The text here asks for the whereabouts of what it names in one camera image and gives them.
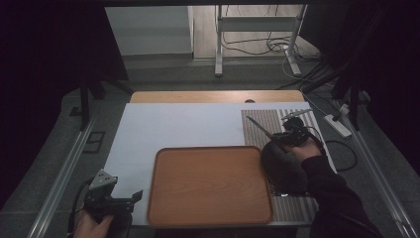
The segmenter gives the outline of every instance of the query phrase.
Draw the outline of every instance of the black curtain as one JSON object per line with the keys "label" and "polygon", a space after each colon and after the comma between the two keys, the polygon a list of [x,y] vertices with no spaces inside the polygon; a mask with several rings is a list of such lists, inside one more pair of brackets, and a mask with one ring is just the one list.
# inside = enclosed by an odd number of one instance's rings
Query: black curtain
{"label": "black curtain", "polygon": [[418,160],[420,4],[392,2],[363,60],[368,112],[420,175]]}
{"label": "black curtain", "polygon": [[0,22],[2,206],[81,76],[96,83],[101,78],[92,72],[117,80],[128,76],[101,6],[2,1]]}

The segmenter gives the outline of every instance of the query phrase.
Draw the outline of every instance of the person's arm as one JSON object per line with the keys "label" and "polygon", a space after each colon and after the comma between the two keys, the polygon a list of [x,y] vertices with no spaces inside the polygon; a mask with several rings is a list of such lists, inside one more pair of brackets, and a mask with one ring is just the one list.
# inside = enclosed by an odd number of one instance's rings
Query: person's arm
{"label": "person's arm", "polygon": [[74,232],[74,238],[105,238],[114,216],[105,216],[97,223],[85,210],[80,211],[80,219]]}
{"label": "person's arm", "polygon": [[334,173],[312,139],[285,149],[301,163],[308,177],[308,191],[319,204],[311,237],[382,237],[369,221],[360,198]]}

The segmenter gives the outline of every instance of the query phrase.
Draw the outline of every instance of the metal rail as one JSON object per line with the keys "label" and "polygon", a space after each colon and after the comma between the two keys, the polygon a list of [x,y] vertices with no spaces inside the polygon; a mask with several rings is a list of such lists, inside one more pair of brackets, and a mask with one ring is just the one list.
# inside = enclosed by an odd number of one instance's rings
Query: metal rail
{"label": "metal rail", "polygon": [[349,118],[345,116],[342,118],[347,128],[349,128],[349,130],[353,133],[354,136],[352,138],[358,148],[360,158],[365,162],[367,170],[376,184],[376,187],[388,207],[388,210],[391,213],[398,229],[400,230],[402,237],[417,238],[418,233],[416,232],[415,227],[410,221],[405,208],[402,206],[395,192],[386,180],[386,177],[377,164],[374,155],[365,142],[364,137],[359,131],[354,129]]}
{"label": "metal rail", "polygon": [[55,178],[46,201],[38,213],[34,224],[32,225],[32,228],[28,234],[28,238],[41,238],[46,234],[50,222],[53,219],[53,214],[58,207],[59,201],[61,200],[68,181],[70,180],[71,174],[73,173],[73,170],[77,164],[78,158],[80,157],[80,154],[83,150],[83,146],[86,143],[89,133],[96,121],[99,108],[100,103],[94,103],[92,117],[89,120],[85,130],[79,132],[73,147],[68,153],[64,164],[62,165],[57,177]]}

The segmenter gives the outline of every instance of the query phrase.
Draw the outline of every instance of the hand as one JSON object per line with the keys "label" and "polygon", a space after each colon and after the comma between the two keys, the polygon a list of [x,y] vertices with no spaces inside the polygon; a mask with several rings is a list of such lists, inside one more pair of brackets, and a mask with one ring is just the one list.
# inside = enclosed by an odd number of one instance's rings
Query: hand
{"label": "hand", "polygon": [[105,238],[114,216],[105,216],[98,224],[85,210],[80,211],[74,238]]}
{"label": "hand", "polygon": [[283,149],[286,152],[291,152],[296,158],[296,160],[300,163],[302,163],[308,158],[322,155],[321,151],[318,148],[318,145],[312,138],[308,138],[308,140],[306,140],[305,143],[298,147],[283,146]]}

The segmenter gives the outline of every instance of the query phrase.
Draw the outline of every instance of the wooden tray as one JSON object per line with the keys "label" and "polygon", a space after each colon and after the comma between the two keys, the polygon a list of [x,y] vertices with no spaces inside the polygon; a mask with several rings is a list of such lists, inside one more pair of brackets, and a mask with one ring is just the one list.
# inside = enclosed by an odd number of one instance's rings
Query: wooden tray
{"label": "wooden tray", "polygon": [[162,149],[148,219],[153,226],[263,224],[272,221],[257,147]]}

